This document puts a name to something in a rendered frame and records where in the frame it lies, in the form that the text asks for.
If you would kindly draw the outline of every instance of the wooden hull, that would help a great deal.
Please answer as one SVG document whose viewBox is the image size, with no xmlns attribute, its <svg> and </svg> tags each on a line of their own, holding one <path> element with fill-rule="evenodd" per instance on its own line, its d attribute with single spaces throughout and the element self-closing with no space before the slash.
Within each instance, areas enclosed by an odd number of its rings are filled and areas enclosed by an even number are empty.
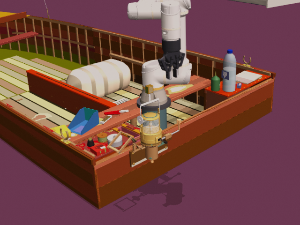
<svg viewBox="0 0 300 225">
<path fill-rule="evenodd" d="M 130 148 L 95 161 L 0 101 L 0 138 L 99 209 L 166 173 L 272 110 L 274 77 L 182 122 L 155 163 L 131 167 Z M 173 125 L 163 133 L 174 132 Z"/>
</svg>

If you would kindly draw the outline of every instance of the wooden floor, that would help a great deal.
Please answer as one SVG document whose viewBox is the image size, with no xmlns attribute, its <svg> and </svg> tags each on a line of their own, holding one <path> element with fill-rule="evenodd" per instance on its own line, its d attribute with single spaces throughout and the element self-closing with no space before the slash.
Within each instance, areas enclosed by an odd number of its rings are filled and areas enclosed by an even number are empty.
<svg viewBox="0 0 300 225">
<path fill-rule="evenodd" d="M 49 114 L 49 118 L 38 121 L 48 128 L 70 124 L 75 117 L 73 113 L 29 92 L 26 74 L 26 70 L 28 69 L 34 69 L 63 82 L 65 82 L 71 73 L 71 70 L 40 59 L 27 60 L 19 56 L 14 56 L 0 60 L 0 100 L 30 117 L 34 117 L 39 113 Z M 103 97 L 103 99 L 111 102 L 122 98 L 131 100 L 139 97 L 142 89 L 143 86 L 141 84 L 130 82 L 130 85 L 126 89 L 109 94 Z M 167 108 L 167 126 L 176 124 L 177 118 L 184 120 L 202 110 L 204 108 L 201 105 L 184 99 L 178 99 L 172 102 L 171 106 Z"/>
</svg>

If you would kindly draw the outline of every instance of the horseshoe-shaped oarlock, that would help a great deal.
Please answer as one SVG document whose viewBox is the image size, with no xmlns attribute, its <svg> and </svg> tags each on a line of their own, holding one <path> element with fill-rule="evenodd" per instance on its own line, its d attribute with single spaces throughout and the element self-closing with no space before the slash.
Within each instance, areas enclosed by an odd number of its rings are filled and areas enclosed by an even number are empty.
<svg viewBox="0 0 300 225">
<path fill-rule="evenodd" d="M 249 66 L 249 67 L 250 67 L 249 63 L 251 63 L 251 57 L 249 57 L 249 58 L 250 58 L 250 62 L 246 62 L 246 61 L 245 61 L 245 56 L 243 57 L 243 61 L 244 61 L 244 63 L 245 63 L 245 66 Z"/>
<path fill-rule="evenodd" d="M 62 133 L 62 128 L 60 128 L 60 134 L 64 142 L 67 142 L 69 140 L 69 133 L 67 131 L 66 133 L 67 133 L 67 137 L 64 136 L 64 134 Z"/>
</svg>

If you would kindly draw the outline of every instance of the small blue object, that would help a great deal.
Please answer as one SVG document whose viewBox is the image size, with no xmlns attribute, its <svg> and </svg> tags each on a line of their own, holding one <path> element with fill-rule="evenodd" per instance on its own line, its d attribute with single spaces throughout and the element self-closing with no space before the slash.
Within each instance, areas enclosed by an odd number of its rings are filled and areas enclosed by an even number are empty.
<svg viewBox="0 0 300 225">
<path fill-rule="evenodd" d="M 225 70 L 222 70 L 222 76 L 221 76 L 223 79 L 227 79 L 229 80 L 229 72 L 225 71 Z"/>
<path fill-rule="evenodd" d="M 72 133 L 83 135 L 98 124 L 98 111 L 89 108 L 82 108 L 78 111 L 68 128 Z"/>
</svg>

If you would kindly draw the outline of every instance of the striped barrel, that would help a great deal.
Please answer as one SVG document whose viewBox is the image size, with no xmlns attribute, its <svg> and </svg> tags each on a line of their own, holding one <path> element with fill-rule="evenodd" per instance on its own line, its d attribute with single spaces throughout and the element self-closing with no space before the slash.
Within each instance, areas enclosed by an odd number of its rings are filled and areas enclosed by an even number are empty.
<svg viewBox="0 0 300 225">
<path fill-rule="evenodd" d="M 67 84 L 103 97 L 128 87 L 129 67 L 118 60 L 105 60 L 73 70 Z"/>
</svg>

